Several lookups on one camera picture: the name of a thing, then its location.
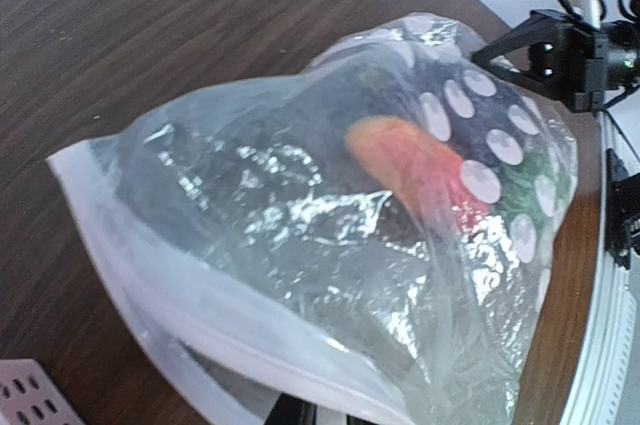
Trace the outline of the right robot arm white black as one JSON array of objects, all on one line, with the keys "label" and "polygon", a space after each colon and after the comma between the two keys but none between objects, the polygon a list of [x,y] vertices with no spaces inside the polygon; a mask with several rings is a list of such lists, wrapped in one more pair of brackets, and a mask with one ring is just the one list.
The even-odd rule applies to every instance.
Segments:
[{"label": "right robot arm white black", "polygon": [[557,0],[474,52],[496,77],[563,103],[573,113],[605,111],[639,89],[639,0],[618,0],[609,22],[604,0]]}]

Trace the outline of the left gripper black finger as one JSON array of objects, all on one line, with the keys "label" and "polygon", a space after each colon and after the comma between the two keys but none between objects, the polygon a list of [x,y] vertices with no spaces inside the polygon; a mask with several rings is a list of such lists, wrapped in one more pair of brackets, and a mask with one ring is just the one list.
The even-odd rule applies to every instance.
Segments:
[{"label": "left gripper black finger", "polygon": [[281,394],[265,425],[315,425],[317,406],[297,397]]}]

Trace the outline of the clear zip top bag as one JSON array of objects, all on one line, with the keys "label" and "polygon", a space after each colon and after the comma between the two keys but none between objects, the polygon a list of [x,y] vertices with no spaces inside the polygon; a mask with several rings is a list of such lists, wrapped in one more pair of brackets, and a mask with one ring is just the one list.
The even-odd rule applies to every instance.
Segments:
[{"label": "clear zip top bag", "polygon": [[424,225],[346,146],[360,120],[403,118],[348,118],[358,98],[331,63],[473,65],[481,45],[409,15],[48,158],[114,305],[206,420],[262,424],[287,393],[378,424],[512,421],[562,222],[506,224],[496,169],[462,157],[488,215]]}]

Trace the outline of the pink plastic basket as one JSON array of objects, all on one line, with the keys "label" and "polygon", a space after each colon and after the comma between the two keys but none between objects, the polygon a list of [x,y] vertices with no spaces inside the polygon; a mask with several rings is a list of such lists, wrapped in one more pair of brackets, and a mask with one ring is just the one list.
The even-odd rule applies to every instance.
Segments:
[{"label": "pink plastic basket", "polygon": [[41,365],[34,359],[2,359],[2,425],[84,425]]}]

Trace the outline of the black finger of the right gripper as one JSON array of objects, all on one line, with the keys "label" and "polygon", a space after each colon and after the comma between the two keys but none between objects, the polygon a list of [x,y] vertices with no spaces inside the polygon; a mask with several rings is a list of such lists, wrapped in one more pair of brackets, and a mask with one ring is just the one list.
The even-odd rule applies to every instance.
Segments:
[{"label": "black finger of the right gripper", "polygon": [[471,55],[495,77],[558,101],[571,109],[574,87],[567,77],[575,20],[552,10],[534,10],[528,19]]}]

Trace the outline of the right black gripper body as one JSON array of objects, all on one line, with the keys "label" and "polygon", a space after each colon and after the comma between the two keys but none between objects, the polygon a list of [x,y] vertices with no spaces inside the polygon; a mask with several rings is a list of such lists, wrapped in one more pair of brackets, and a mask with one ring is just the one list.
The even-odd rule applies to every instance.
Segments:
[{"label": "right black gripper body", "polygon": [[606,34],[562,14],[533,14],[530,73],[541,94],[573,113],[601,108],[608,89]]}]

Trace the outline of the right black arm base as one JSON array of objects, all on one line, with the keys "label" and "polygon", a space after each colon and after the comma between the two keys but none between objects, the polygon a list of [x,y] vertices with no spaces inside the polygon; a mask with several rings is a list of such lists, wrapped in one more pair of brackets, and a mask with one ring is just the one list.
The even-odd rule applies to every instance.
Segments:
[{"label": "right black arm base", "polygon": [[606,150],[605,160],[605,249],[629,271],[632,255],[639,254],[639,174],[630,175],[613,148]]}]

